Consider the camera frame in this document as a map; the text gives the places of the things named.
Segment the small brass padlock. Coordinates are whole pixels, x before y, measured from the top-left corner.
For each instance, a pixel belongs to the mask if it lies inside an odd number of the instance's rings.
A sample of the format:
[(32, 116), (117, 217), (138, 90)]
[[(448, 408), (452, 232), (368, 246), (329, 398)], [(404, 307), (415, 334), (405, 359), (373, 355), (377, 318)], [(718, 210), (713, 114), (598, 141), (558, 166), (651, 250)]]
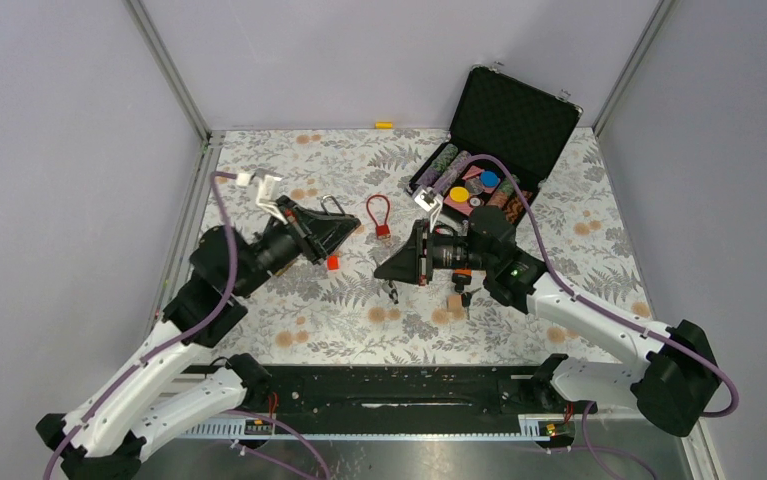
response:
[(328, 216), (344, 216), (345, 210), (333, 195), (324, 195), (320, 198), (322, 212)]

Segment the red cable padlock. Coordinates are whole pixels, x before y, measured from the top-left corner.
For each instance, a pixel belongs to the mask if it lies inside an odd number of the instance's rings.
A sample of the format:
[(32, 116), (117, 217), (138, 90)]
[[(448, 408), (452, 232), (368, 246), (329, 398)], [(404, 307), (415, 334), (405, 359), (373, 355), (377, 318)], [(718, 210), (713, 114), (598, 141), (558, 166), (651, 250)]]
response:
[(365, 202), (366, 212), (373, 223), (375, 236), (378, 240), (388, 240), (391, 237), (389, 217), (391, 203), (383, 194), (370, 195)]

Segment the orange black padlock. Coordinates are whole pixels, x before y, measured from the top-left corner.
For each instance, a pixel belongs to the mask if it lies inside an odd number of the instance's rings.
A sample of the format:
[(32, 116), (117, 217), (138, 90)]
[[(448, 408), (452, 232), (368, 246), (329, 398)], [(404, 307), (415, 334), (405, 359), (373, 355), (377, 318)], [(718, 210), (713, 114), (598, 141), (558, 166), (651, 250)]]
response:
[(451, 281), (453, 289), (457, 294), (465, 292), (466, 288), (471, 285), (473, 274), (470, 269), (455, 269), (451, 275)]

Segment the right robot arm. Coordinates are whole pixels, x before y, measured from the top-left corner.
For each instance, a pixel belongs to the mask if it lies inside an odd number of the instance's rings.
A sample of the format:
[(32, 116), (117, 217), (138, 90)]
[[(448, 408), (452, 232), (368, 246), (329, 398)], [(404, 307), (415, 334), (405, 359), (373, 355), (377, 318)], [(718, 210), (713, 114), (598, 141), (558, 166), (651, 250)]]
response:
[(553, 354), (538, 369), (534, 402), (556, 412), (569, 401), (637, 410), (651, 424), (686, 437), (722, 383), (706, 332), (682, 320), (669, 326), (631, 320), (617, 307), (574, 292), (560, 274), (517, 246), (515, 228), (497, 207), (473, 210), (464, 235), (417, 220), (407, 242), (379, 265), (375, 278), (427, 285), (437, 270), (481, 271), (484, 289), (505, 307), (567, 327), (614, 357), (585, 361)]

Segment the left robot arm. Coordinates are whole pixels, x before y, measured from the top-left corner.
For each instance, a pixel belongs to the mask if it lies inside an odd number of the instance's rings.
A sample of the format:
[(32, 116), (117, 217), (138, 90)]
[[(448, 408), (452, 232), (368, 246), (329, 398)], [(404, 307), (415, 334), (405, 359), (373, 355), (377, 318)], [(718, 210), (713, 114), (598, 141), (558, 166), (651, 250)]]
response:
[(360, 226), (324, 208), (311, 210), (287, 196), (278, 215), (248, 243), (227, 216), (202, 235), (190, 256), (192, 273), (159, 321), (115, 376), (67, 414), (36, 425), (53, 452), (44, 476), (60, 467), (69, 479), (131, 479), (159, 448), (210, 417), (273, 400), (271, 376), (247, 353), (230, 356), (200, 384), (174, 397), (158, 396), (201, 355), (210, 352), (247, 314), (248, 298), (298, 258), (320, 264)]

